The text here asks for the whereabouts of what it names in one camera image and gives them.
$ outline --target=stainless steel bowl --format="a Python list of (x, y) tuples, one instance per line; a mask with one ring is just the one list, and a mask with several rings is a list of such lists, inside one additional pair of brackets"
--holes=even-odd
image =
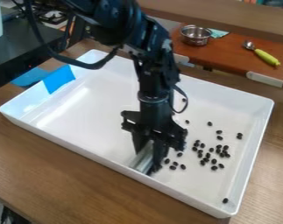
[(190, 24), (182, 27), (180, 34), (183, 37), (183, 41), (188, 45), (205, 46), (209, 41), (209, 37), (212, 35), (212, 31)]

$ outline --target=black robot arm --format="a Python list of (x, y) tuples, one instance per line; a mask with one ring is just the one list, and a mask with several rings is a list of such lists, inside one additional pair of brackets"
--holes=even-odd
[[(140, 111), (123, 111), (122, 127), (132, 134), (136, 153), (152, 141), (152, 164), (149, 172), (160, 168), (170, 147), (183, 151), (187, 130), (172, 119), (173, 91), (184, 94), (176, 83), (180, 70), (173, 58), (168, 31), (147, 17), (135, 0), (62, 0), (91, 26), (91, 34), (101, 44), (114, 47), (106, 58), (86, 64), (61, 56), (48, 49), (51, 56), (65, 63), (99, 69), (112, 59), (117, 49), (129, 47), (139, 81)], [(44, 44), (34, 21), (31, 0), (25, 0), (27, 17), (39, 41)]]

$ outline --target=bean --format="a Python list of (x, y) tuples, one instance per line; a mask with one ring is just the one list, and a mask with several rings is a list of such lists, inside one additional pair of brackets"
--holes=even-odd
[(180, 165), (180, 168), (181, 168), (182, 170), (186, 170), (186, 166), (183, 165), (183, 164)]
[(228, 202), (229, 202), (229, 200), (227, 198), (223, 199), (223, 204), (226, 204)]
[(170, 163), (170, 159), (169, 159), (169, 158), (165, 159), (164, 163), (165, 163), (166, 165), (169, 164), (169, 163)]

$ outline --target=table surface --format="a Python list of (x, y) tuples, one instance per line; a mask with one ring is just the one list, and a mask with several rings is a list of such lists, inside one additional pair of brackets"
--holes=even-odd
[(228, 0), (138, 0), (157, 18), (283, 42), (283, 9)]
[[(252, 71), (283, 80), (283, 44), (281, 43), (230, 33), (222, 38), (210, 38), (206, 46), (191, 46), (182, 42), (180, 27), (172, 32), (172, 39), (174, 51), (188, 56), (191, 63), (233, 74), (246, 75), (247, 72)], [(276, 57), (281, 66), (277, 68), (270, 66), (253, 51), (244, 49), (242, 44), (246, 39), (252, 41), (258, 49)]]
[[(64, 54), (78, 57), (92, 48), (98, 46), (84, 40)], [(60, 65), (50, 59), (42, 68)], [(236, 75), (214, 75), (190, 67), (181, 70), (275, 100), (240, 212), (230, 223), (283, 224), (283, 90)], [(1, 87), (0, 105), (22, 91), (12, 85)], [(228, 222), (21, 129), (1, 114), (0, 200), (30, 221), (45, 224)]]

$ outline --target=white tray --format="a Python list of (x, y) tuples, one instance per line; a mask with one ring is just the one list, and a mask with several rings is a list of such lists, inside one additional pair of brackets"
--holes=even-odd
[[(80, 60), (94, 62), (104, 55), (92, 50)], [(131, 133), (121, 130), (120, 112), (138, 110), (138, 81), (131, 60), (115, 57), (97, 71), (75, 66), (72, 71), (76, 80), (53, 94), (47, 93), (41, 81), (5, 103), (0, 112), (24, 129), (216, 218), (237, 213), (272, 111), (272, 100), (182, 75), (179, 86), (187, 92), (189, 107), (174, 120), (188, 129), (187, 148), (183, 157), (177, 158), (173, 150), (168, 157), (187, 169), (170, 171), (164, 165), (148, 177), (128, 167), (135, 151)], [(181, 96), (176, 95), (175, 107), (182, 106)], [(216, 130), (223, 130), (222, 142), (216, 139)], [(236, 139), (238, 132), (244, 133), (243, 140)], [(225, 165), (223, 170), (211, 171), (210, 164), (199, 165), (197, 154), (191, 151), (196, 139), (206, 144), (205, 151), (217, 144), (230, 146), (231, 158), (212, 153)], [(223, 204), (223, 198), (229, 202)]]

